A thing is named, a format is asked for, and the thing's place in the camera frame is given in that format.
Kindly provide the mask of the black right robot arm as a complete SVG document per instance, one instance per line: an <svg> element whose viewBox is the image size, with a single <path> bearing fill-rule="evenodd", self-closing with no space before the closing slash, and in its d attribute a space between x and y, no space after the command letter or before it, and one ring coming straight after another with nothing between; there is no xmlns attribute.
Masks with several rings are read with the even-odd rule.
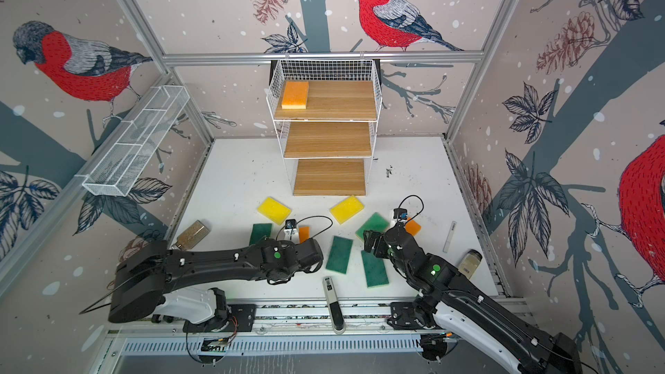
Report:
<svg viewBox="0 0 665 374"><path fill-rule="evenodd" d="M552 336L481 292L454 265L425 252L403 223L366 230L365 251L389 260L417 290L414 313L423 328L440 327L467 340L510 373L581 373L572 339Z"/></svg>

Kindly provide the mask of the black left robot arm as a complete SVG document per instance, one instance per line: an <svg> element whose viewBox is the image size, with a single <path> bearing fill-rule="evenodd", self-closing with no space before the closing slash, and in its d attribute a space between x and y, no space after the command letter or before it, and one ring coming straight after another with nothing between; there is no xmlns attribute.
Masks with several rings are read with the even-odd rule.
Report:
<svg viewBox="0 0 665 374"><path fill-rule="evenodd" d="M201 284L287 283L298 272L317 272L323 261L320 245L313 239L301 244L263 239L241 249L194 252L169 249L165 241L153 242L116 268L108 320L122 324L153 313L167 315L162 307L178 306L176 292Z"/></svg>

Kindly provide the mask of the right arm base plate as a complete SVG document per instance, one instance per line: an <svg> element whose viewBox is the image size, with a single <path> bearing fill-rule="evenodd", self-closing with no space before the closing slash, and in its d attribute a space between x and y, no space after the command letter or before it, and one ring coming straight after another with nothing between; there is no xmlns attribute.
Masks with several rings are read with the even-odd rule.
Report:
<svg viewBox="0 0 665 374"><path fill-rule="evenodd" d="M390 304L391 313L386 323L394 330L415 331L426 329L422 318L423 308L413 302L394 301Z"/></svg>

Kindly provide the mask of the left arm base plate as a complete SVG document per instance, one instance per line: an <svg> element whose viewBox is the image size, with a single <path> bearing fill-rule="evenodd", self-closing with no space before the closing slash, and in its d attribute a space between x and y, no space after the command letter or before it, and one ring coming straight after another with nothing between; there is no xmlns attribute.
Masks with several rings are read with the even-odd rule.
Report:
<svg viewBox="0 0 665 374"><path fill-rule="evenodd" d="M200 324L184 323L186 333L251 332L256 317L255 304L231 304L217 310L210 320Z"/></svg>

